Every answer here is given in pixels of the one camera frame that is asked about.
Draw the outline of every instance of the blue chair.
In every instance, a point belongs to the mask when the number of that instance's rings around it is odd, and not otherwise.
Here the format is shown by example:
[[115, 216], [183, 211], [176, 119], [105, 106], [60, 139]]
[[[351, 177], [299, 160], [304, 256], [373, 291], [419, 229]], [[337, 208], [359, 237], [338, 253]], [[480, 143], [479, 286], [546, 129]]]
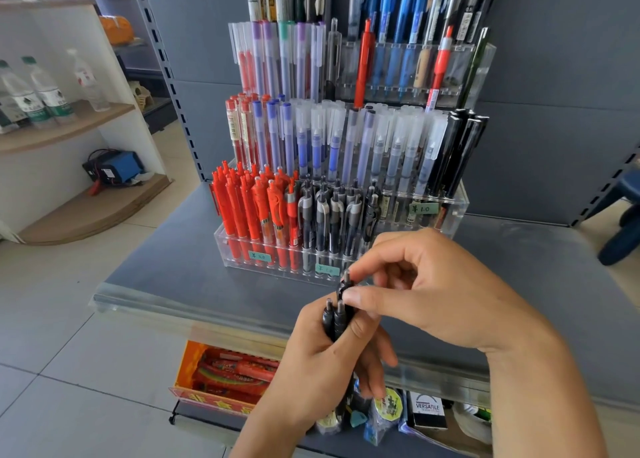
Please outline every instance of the blue chair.
[[589, 214], [593, 217], [612, 203], [626, 197], [632, 203], [620, 217], [620, 230], [598, 253], [604, 266], [611, 266], [626, 258], [640, 245], [640, 170], [629, 171]]

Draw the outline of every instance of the water bottle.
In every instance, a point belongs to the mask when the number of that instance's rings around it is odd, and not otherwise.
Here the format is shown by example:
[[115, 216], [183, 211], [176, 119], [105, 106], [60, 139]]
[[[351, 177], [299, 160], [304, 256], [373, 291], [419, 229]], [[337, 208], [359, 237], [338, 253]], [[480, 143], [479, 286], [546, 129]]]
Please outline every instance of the water bottle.
[[4, 60], [0, 60], [0, 77], [13, 100], [36, 128], [55, 128], [58, 125], [33, 88], [18, 77]]
[[77, 119], [74, 109], [69, 106], [53, 77], [41, 66], [37, 65], [36, 59], [33, 57], [23, 57], [22, 61], [31, 70], [33, 86], [38, 91], [38, 95], [42, 98], [44, 104], [49, 108], [49, 111], [56, 118], [56, 121], [61, 124], [74, 122]]
[[78, 84], [82, 86], [84, 95], [91, 103], [91, 107], [94, 111], [107, 111], [111, 109], [111, 105], [104, 96], [103, 91], [100, 88], [100, 84], [96, 81], [91, 66], [87, 64], [82, 58], [78, 57], [78, 50], [70, 48], [67, 53], [74, 58], [74, 74], [78, 79]]

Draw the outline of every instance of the price tag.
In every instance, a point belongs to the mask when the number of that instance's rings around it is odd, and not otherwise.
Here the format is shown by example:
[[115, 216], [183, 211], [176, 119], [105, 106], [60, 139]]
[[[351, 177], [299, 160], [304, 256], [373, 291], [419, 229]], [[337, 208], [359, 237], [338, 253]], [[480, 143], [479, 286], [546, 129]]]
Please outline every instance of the price tag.
[[255, 259], [256, 261], [264, 261], [266, 263], [271, 262], [271, 256], [265, 254], [264, 252], [249, 251], [249, 257], [251, 259]]
[[409, 214], [428, 215], [438, 213], [439, 210], [440, 207], [437, 202], [426, 202], [422, 204], [413, 203], [409, 205]]
[[328, 274], [329, 276], [340, 276], [340, 268], [316, 263], [316, 272]]

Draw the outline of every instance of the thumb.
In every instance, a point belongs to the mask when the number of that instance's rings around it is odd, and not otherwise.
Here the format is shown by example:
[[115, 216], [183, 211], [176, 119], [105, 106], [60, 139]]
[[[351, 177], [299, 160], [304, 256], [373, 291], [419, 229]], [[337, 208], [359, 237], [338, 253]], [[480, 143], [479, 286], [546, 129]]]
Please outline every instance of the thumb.
[[397, 318], [410, 325], [418, 324], [420, 308], [413, 290], [391, 290], [379, 286], [353, 286], [342, 294], [345, 304], [362, 309], [370, 315]]
[[352, 368], [373, 338], [379, 323], [379, 316], [372, 317], [365, 311], [357, 311], [344, 333], [332, 345], [334, 355]]

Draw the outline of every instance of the right hand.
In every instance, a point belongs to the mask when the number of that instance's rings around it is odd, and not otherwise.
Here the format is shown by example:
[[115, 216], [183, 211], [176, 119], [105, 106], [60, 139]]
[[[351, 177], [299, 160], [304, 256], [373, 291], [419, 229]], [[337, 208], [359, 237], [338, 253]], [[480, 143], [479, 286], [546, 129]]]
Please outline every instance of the right hand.
[[349, 267], [344, 302], [386, 315], [434, 337], [485, 353], [516, 348], [550, 330], [548, 321], [503, 280], [433, 229], [380, 234]]

